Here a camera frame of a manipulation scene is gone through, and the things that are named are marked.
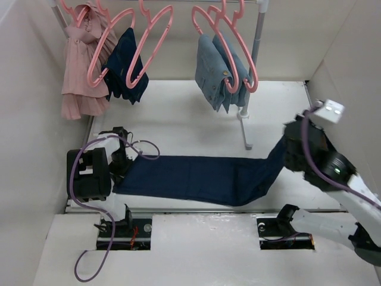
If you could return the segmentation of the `pink hanger right jeans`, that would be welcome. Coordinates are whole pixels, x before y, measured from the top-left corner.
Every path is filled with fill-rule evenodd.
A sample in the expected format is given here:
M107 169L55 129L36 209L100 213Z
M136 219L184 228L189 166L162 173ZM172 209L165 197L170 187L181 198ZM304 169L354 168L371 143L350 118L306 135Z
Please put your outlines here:
M238 1L239 3L239 9L238 10L234 10L233 12L233 18L232 19L229 19L230 21L234 21L235 22L235 28L234 28L234 31L232 31L233 35L235 36L236 40L238 41L239 45L241 46L242 50L243 50L243 53L245 55L245 58L249 64L249 71L252 72L252 80L249 80L249 79L244 79L243 80L243 83L247 89L247 91L249 92L255 92L258 88L258 74L257 74L257 69L255 67L255 64L254 64L254 61L251 57L251 54L247 48L247 45L245 43L245 41L243 40L241 34L238 32L237 28L236 28L236 22L241 19L244 15L244 12L245 12L245 1ZM207 8L207 11L210 12L210 15L212 13L214 13L214 11L211 10L211 8Z

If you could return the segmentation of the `pink pleated skirt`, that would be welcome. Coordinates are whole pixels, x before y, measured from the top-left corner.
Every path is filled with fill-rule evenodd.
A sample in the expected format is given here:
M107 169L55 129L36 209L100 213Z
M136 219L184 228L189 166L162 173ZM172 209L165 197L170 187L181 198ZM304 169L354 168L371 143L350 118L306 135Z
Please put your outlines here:
M61 115L67 120L78 120L81 115L100 116L109 107L110 95L102 80L96 87L89 86L87 73L99 40L108 26L107 18L91 1L78 5L79 13L87 8L80 26L74 22L65 28L68 39L65 45L65 73L62 87Z

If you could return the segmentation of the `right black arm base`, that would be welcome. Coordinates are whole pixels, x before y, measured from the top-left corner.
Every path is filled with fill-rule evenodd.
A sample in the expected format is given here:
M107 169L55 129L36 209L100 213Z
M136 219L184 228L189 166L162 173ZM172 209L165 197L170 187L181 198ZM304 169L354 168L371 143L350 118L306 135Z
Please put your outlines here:
M311 234L298 233L276 217L257 217L261 250L315 250Z

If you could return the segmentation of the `pink hanger jeans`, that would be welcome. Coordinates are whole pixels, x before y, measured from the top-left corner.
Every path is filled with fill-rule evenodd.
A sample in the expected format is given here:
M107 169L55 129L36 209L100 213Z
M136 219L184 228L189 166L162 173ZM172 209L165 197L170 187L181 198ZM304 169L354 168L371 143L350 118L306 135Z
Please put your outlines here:
M247 89L247 91L249 92L255 92L258 88L258 74L257 74L257 69L255 67L255 64L254 64L254 61L251 57L251 54L247 48L247 45L245 43L245 41L243 40L241 34L238 32L237 28L236 28L236 22L241 19L244 15L244 12L245 12L245 1L238 1L239 3L239 9L238 10L234 10L233 12L233 18L232 19L229 19L230 21L234 21L235 22L235 28L234 28L234 31L232 31L233 35L235 36L236 40L238 41L239 45L241 46L242 50L243 50L243 53L245 55L245 58L249 64L249 71L252 72L252 80L249 80L249 79L244 79L243 80L243 83ZM211 10L211 8L207 8L207 11L210 12L210 15L212 13L214 13L214 11Z
M216 17L215 19L213 20L213 18L210 16L210 12L209 11L206 11L204 9L202 9L200 6L194 6L192 8L192 23L193 23L193 26L194 28L196 29L196 31L198 32L199 35L203 35L203 31L202 29L200 28L199 24L197 23L196 21L196 13L199 13L200 15L203 16L203 18L206 19L206 21L208 22L210 28L212 28L212 30L214 31L215 35L217 35L217 37L219 38L220 40L220 43L223 45L223 49L225 51L225 55L227 56L227 59L229 61L229 64L230 64L230 67L232 68L232 75L233 75L233 81L231 82L229 79L225 79L224 82L225 82L225 85L226 85L226 88L227 90L230 92L230 93L234 93L238 90L238 87L239 87L239 75L238 75L238 71L237 71L237 68L236 68L236 64L235 64L235 61L233 59L233 56L232 56L232 53L227 45L227 42L224 38L224 36L222 35L220 29L219 29L219 21L220 20L223 20L225 21L227 24L230 25L230 29L232 31L234 31L234 28L235 28L235 22L234 21L230 21L229 18L227 17L226 15L226 1L222 1L221 2L221 8L217 8L215 6L209 6L209 8L211 8L212 11L215 12L216 14Z

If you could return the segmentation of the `light blue jeans left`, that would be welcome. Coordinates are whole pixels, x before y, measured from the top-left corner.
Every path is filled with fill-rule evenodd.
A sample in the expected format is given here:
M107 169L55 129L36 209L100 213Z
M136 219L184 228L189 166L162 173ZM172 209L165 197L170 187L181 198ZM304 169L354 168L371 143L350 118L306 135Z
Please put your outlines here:
M215 111L223 106L226 113L229 112L232 95L225 80L231 78L232 74L212 39L202 34L198 39L195 82Z

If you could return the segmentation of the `metal clothes rack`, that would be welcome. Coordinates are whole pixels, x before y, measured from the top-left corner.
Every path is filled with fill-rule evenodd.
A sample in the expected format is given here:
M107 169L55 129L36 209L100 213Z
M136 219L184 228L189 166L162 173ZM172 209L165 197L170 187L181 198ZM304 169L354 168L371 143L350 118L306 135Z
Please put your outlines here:
M62 15L62 12L60 11L60 8L59 8L59 5L57 4L57 1L47 1L47 2L48 2L48 5L53 10L53 12L54 12L54 14L55 14L55 16L56 16L56 18L57 18L61 28L62 28L62 30L64 30L64 28L67 27L67 23L66 23L66 21L64 19L64 16ZM106 75L106 72L108 71L108 69L106 69L105 71L102 71L101 75L99 77L97 77L95 81L92 81L92 72L93 72L93 68L95 66L95 61L98 58L98 56L99 56L99 54L101 52L101 48L104 45L104 41L106 40L107 36L109 35L111 29L113 29L115 24L117 24L117 22L120 21L126 15L129 15L129 14L132 15L132 22L131 22L132 28L134 27L135 20L136 20L135 11L134 11L133 8L125 9L122 12L118 13L114 18L111 18L108 9L102 7L101 1L95 1L95 2L96 2L97 8L99 9L99 12L107 18L108 26L105 29L105 32L101 36L101 40L100 40L100 42L99 42L99 44L98 44L98 46L97 46L97 48L95 50L95 56L94 56L95 59L93 59L91 61L90 67L89 67L90 69L89 69L89 71L87 73L87 81L89 82L91 87L97 86L100 83L100 81L104 78L104 76ZM252 52L251 52L251 57L252 57L252 59L254 61L255 67L256 67L257 57L258 57L258 52L259 52L260 42L261 42L261 35L262 35L262 32L263 32L264 18L265 18L267 9L268 9L269 1L251 1L251 2L256 3L258 5L257 25L256 25L256 29L255 29L255 36L254 36L254 41L253 41L253 46L252 46ZM155 47L154 51L152 52L151 57L148 59L146 65L143 66L142 73L146 72L146 69L149 67L151 61L156 56L156 54L158 52L158 49L163 44L163 41L164 41L165 37L167 36L167 33L169 32L169 30L170 30L170 28L172 26L172 22L173 22L173 6L172 5L168 5L168 6L164 7L162 10L160 10L160 12L158 12L158 14L154 18L152 18L151 14L150 14L150 10L145 8L143 1L138 1L138 3L139 3L140 13L147 19L148 26L147 26L147 28L146 28L143 36L142 36L142 40L140 41L140 43L139 43L139 45L137 47L137 51L134 54L133 61L132 61L132 65L133 66L131 67L131 70L129 70L127 72L126 84L127 84L127 87L129 87L129 88L134 87L134 85L137 84L138 80L140 80L140 75L139 75L138 79L136 79L133 82L130 82L130 75L131 75L131 72L132 72L132 68L136 64L136 61L138 59L138 55L140 54L141 49L142 49L142 47L143 47L143 45L144 45L144 43L146 41L146 38L148 37L150 31L155 26L157 21L165 13L167 13L167 12L170 13L170 18L169 18L169 21L168 21L168 25L165 28L165 30L164 30L164 32L162 34L162 37L158 41L157 46ZM251 71L249 71L249 77L252 80L252 72ZM251 131L249 131L249 125L248 125L249 124L248 106L249 106L250 96L253 93L254 92L249 92L246 89L245 105L237 113L237 118L241 122L241 128L242 128L243 139L244 139L246 150L251 150L252 147L253 147L252 138L251 138L253 133Z

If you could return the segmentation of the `pink hanger left jeans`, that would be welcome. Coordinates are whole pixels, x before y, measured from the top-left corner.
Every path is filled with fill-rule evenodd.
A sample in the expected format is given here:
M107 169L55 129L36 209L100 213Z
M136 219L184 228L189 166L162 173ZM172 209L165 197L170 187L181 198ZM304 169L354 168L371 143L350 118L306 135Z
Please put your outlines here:
M200 15L203 16L203 18L206 19L206 21L208 22L210 28L212 28L212 30L214 31L215 35L217 35L217 37L219 38L220 40L220 43L223 45L223 49L225 51L225 55L227 56L227 59L229 61L229 64L230 64L230 67L232 68L232 75L233 75L233 81L231 82L229 79L225 79L224 82L225 82L225 85L226 85L226 88L227 90L230 92L230 93L234 93L238 90L238 87L239 87L239 75L238 75L238 71L237 71L237 68L236 68L236 64L235 64L235 61L233 59L233 56L232 56L232 53L227 45L227 42L224 38L224 36L222 35L220 29L219 29L219 21L220 20L223 20L225 21L227 24L230 25L230 29L232 31L234 31L234 28L235 28L235 22L234 21L230 21L229 18L227 17L226 15L226 1L222 1L221 2L221 8L217 8L215 6L209 6L209 8L211 8L212 11L215 12L216 14L216 17L215 19L213 20L213 18L210 16L210 12L209 11L206 11L204 9L202 9L200 6L194 6L192 8L192 23L193 23L193 26L194 28L196 29L196 31L198 32L199 35L203 35L203 31L202 29L200 28L199 24L197 23L196 21L196 13L199 13Z

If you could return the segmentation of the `pink hanger with skirt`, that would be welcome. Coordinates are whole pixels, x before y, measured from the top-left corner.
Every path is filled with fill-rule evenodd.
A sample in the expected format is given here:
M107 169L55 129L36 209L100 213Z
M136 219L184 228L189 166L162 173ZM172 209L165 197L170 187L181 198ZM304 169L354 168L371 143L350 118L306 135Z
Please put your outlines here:
M90 2L86 2L85 4L81 4L76 6L75 8L69 7L64 0L60 0L60 4L64 11L69 14L72 18L71 25L76 28L84 29L87 32L90 32L92 28L92 20L91 20L91 4Z

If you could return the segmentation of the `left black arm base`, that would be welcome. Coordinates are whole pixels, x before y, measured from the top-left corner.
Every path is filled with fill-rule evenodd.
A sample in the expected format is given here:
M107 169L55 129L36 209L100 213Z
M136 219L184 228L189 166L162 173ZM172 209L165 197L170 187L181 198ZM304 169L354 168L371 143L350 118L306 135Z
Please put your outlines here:
M112 224L105 219L94 224L98 230L97 250L106 250L111 240ZM123 219L115 223L115 234L111 250L150 250L152 219Z

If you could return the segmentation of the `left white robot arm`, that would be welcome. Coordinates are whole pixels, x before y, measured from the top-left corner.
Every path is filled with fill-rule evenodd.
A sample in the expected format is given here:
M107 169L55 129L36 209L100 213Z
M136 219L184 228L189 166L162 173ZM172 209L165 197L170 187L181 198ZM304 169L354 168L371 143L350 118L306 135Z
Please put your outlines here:
M126 154L128 131L114 127L103 131L86 149L67 152L67 194L76 207L100 212L107 222L113 221L113 230L122 237L133 230L133 221L126 204L118 203L112 193L120 184L133 161Z

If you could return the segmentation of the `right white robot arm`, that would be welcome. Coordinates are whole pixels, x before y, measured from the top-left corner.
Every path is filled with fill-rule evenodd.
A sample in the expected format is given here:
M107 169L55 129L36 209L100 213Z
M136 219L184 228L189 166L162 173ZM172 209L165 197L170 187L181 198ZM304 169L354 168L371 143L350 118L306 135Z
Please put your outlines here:
M296 115L285 124L285 167L301 172L310 185L339 204L353 222L328 219L301 207L283 206L275 227L283 235L307 232L348 247L367 263L380 266L380 200L369 190L354 165L339 153L323 129Z

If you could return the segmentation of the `dark blue denim trousers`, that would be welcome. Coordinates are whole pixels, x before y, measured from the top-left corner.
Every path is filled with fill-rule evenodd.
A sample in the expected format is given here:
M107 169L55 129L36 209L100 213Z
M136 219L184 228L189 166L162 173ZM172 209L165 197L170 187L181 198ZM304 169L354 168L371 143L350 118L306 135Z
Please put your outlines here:
M114 192L240 207L268 193L285 152L280 139L267 158L138 157Z

